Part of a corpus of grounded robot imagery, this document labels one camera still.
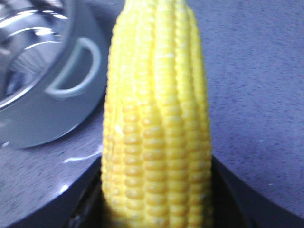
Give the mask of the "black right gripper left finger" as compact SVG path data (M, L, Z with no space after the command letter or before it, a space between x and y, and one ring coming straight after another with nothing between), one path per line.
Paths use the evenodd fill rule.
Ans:
M0 162L0 226L61 228L100 169L100 156Z

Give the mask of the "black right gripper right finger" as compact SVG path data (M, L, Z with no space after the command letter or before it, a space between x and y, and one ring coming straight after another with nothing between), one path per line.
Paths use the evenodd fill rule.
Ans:
M217 228L302 228L304 219L271 202L212 157Z

